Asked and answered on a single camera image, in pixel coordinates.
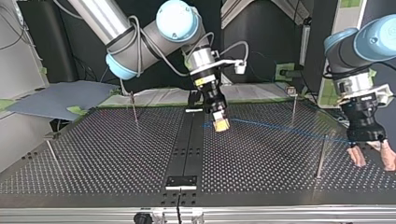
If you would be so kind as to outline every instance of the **black panel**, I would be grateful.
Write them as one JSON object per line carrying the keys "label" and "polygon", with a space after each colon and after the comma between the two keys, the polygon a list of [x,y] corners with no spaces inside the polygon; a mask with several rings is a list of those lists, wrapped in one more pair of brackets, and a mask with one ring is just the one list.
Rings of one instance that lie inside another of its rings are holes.
{"label": "black panel", "polygon": [[304,77],[309,89],[319,92],[326,58],[324,40],[332,34],[338,1],[316,0],[312,15],[311,34],[306,53]]}
{"label": "black panel", "polygon": [[[60,2],[67,8],[73,8],[65,0]],[[136,15],[140,24],[144,27],[155,20],[158,8],[163,4],[164,0],[117,0],[116,1],[123,12],[127,15]],[[220,32],[220,0],[190,0],[186,1],[192,6],[196,6],[204,20],[204,26],[207,32],[214,32],[216,35],[213,49],[220,48],[221,32]],[[106,69],[106,47],[85,23],[69,15],[62,13],[65,28],[70,38],[73,53],[80,59],[85,61],[94,71],[96,76],[100,78]],[[170,62],[182,72],[187,72],[184,66],[180,50],[171,54],[168,59]],[[105,80],[115,78],[111,72],[108,72]],[[118,80],[111,83],[120,84]],[[160,62],[151,66],[145,71],[140,78],[133,78],[125,82],[128,91],[134,92],[155,88],[155,87],[179,87],[181,89],[191,90],[193,85],[189,77],[179,77],[165,63]]]}
{"label": "black panel", "polygon": [[[297,64],[302,29],[294,28],[292,19],[273,2],[251,3],[223,31],[224,47],[240,40],[246,40],[250,47],[246,74],[234,75],[230,67],[226,69],[227,76],[233,82],[272,81],[276,63]],[[238,47],[227,53],[226,57],[241,58],[244,53],[245,49]]]}
{"label": "black panel", "polygon": [[78,80],[59,9],[51,1],[18,2],[50,83]]}

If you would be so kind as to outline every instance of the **metal rod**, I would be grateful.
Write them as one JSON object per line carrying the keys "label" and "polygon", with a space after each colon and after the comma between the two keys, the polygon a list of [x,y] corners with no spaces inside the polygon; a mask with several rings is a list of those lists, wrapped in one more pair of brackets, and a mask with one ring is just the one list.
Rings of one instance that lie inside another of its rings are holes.
{"label": "metal rod", "polygon": [[323,163],[324,163],[324,159],[325,159],[325,155],[326,155],[327,139],[328,139],[328,135],[325,134],[324,139],[323,139],[322,149],[320,151],[320,159],[319,159],[319,164],[318,164],[317,178],[321,178],[321,172],[322,172]]}
{"label": "metal rod", "polygon": [[69,3],[105,45],[131,27],[114,0],[69,0]]}
{"label": "metal rod", "polygon": [[58,160],[58,158],[56,157],[55,151],[52,148],[52,145],[50,144],[50,140],[47,140],[47,145],[49,146],[49,151],[50,154],[52,155],[53,159],[55,159],[56,161]]}
{"label": "metal rod", "polygon": [[291,118],[291,125],[292,126],[294,126],[294,119],[295,119],[296,107],[297,107],[297,96],[298,95],[294,96],[293,115],[292,115],[292,118]]}

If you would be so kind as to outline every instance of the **green tape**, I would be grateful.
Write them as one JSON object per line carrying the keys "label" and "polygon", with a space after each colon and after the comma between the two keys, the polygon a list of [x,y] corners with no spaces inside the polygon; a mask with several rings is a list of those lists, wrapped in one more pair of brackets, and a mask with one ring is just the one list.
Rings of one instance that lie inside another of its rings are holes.
{"label": "green tape", "polygon": [[0,112],[6,110],[7,107],[15,104],[13,100],[0,99]]}
{"label": "green tape", "polygon": [[280,71],[294,71],[295,64],[294,63],[282,63],[276,65],[276,75],[275,81],[292,81],[292,77],[284,77],[280,75]]}
{"label": "green tape", "polygon": [[78,105],[67,107],[67,110],[80,116],[84,116],[88,113],[88,111],[81,109]]}
{"label": "green tape", "polygon": [[341,7],[359,7],[361,0],[342,0]]}

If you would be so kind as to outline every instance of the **wall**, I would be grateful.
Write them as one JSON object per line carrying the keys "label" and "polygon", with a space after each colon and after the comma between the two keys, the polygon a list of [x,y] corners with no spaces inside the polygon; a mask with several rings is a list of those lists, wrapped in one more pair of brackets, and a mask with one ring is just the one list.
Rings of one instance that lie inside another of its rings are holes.
{"label": "wall", "polygon": [[[234,83],[271,82],[276,63],[299,62],[301,27],[271,1],[255,1],[247,6],[224,29],[224,46],[239,40],[249,43],[248,67],[244,76],[235,75],[227,68],[225,74]],[[237,48],[226,57],[243,57],[245,50]]]}
{"label": "wall", "polygon": [[[389,14],[396,14],[395,0],[369,0],[364,13],[362,25]],[[389,61],[396,66],[396,59]],[[383,66],[375,66],[378,73],[375,76],[375,85],[389,84],[393,92],[396,92],[396,72]],[[376,113],[378,122],[385,126],[393,149],[396,149],[396,101],[387,108],[380,108]]]}
{"label": "wall", "polygon": [[[11,0],[1,0],[0,5],[14,8]],[[18,24],[1,8],[0,13],[19,29]],[[17,38],[0,17],[0,48],[13,43]],[[0,50],[0,68],[0,99],[14,98],[45,85],[45,80],[38,73],[34,54],[23,41],[11,48]]]}
{"label": "wall", "polygon": [[[14,9],[11,0],[1,0],[1,6]],[[18,24],[3,9],[4,15],[18,31]],[[13,43],[18,36],[0,17],[0,48]],[[46,85],[38,72],[39,60],[23,41],[0,50],[0,99],[14,99]],[[50,132],[49,119],[0,111],[0,172],[26,152],[37,147]]]}

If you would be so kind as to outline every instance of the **perforated table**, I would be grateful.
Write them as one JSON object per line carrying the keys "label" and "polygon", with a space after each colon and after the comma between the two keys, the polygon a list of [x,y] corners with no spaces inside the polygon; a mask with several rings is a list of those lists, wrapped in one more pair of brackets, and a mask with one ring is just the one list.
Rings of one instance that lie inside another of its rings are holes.
{"label": "perforated table", "polygon": [[[323,204],[353,204],[374,216],[381,204],[396,220],[396,175],[383,171],[370,148],[367,166],[355,167],[345,127],[309,103],[299,102],[294,114],[293,102],[230,105],[225,133],[215,133],[204,113],[184,109],[138,108],[138,123],[128,108],[94,109],[51,142],[56,157],[43,144],[0,174],[0,217],[79,213],[111,223],[142,208],[177,220],[196,209],[268,216],[262,209],[307,212]],[[197,189],[167,191],[169,176],[196,176]],[[356,211],[344,208],[340,214]]]}

